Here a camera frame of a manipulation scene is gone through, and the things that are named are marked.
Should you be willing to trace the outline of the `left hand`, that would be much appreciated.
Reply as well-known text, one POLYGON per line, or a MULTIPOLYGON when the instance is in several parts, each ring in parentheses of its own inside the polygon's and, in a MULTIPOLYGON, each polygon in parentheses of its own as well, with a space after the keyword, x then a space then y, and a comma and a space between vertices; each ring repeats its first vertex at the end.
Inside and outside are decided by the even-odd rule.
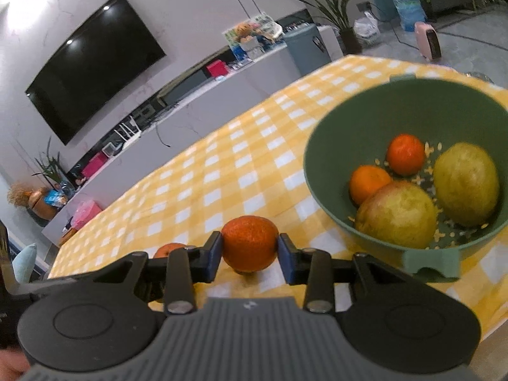
POLYGON ((16 381, 29 369, 28 359, 18 347, 0 350, 0 381, 16 381))

